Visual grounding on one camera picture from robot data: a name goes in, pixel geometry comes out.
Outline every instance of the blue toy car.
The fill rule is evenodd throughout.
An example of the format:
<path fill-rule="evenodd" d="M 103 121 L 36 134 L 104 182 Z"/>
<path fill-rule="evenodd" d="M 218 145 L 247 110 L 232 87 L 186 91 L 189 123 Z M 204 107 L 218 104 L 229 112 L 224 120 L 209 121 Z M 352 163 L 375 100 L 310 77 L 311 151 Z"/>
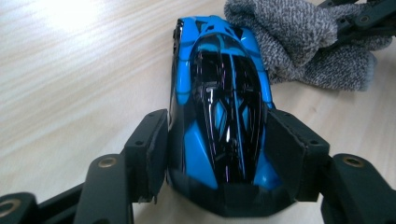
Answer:
<path fill-rule="evenodd" d="M 291 204 L 263 153 L 274 108 L 249 29 L 220 17 L 177 21 L 168 139 L 168 183 L 225 217 L 269 216 Z"/>

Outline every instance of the car windshield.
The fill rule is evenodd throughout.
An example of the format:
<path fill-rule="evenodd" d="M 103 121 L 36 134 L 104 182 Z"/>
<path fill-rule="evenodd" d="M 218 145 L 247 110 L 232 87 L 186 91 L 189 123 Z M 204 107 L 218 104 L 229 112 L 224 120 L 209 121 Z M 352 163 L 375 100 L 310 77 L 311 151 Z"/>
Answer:
<path fill-rule="evenodd" d="M 262 126 L 261 86 L 253 61 L 236 40 L 207 35 L 192 50 L 191 81 L 199 124 L 218 181 L 254 176 Z"/>

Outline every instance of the wooden table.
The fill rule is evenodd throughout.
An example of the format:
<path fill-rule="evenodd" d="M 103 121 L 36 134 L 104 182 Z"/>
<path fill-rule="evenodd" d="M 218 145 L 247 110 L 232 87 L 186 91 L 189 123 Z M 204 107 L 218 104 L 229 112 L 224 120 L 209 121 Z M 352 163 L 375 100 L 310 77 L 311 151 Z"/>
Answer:
<path fill-rule="evenodd" d="M 168 107 L 179 17 L 217 14 L 224 1 L 50 0 L 0 3 L 0 195 L 41 203 L 84 181 L 95 158 L 119 153 L 140 120 Z M 331 143 L 371 161 L 396 189 L 396 44 L 377 52 L 366 92 L 273 86 L 275 103 Z M 164 185 L 134 204 L 136 223 L 321 223 L 319 203 L 268 218 L 210 214 Z"/>

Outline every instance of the gray glove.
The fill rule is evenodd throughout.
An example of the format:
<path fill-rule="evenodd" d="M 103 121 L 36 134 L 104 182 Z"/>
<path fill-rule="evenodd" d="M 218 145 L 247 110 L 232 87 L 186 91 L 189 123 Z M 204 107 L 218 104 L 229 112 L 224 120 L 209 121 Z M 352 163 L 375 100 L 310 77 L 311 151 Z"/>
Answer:
<path fill-rule="evenodd" d="M 305 0 L 228 0 L 226 19 L 250 28 L 261 48 L 271 83 L 298 80 L 322 88 L 365 91 L 378 50 L 391 37 L 367 37 L 328 51 L 337 19 L 359 15 L 367 5 L 320 8 Z"/>

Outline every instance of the metal screw head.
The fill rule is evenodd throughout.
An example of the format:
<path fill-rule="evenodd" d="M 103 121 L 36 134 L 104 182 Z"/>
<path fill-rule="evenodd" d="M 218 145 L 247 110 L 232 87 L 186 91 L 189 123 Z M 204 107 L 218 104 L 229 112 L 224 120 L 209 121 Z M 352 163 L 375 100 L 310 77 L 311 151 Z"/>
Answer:
<path fill-rule="evenodd" d="M 345 156 L 343 158 L 343 161 L 344 161 L 344 163 L 346 163 L 350 166 L 353 166 L 353 167 L 357 167 L 357 168 L 361 168 L 364 166 L 364 162 L 356 157 Z"/>
<path fill-rule="evenodd" d="M 0 203 L 0 217 L 5 217 L 15 210 L 21 205 L 21 200 L 19 199 L 9 199 Z"/>
<path fill-rule="evenodd" d="M 101 161 L 99 161 L 98 166 L 101 168 L 108 168 L 108 167 L 115 165 L 116 163 L 117 163 L 116 158 L 107 157 L 107 158 L 104 158 Z"/>

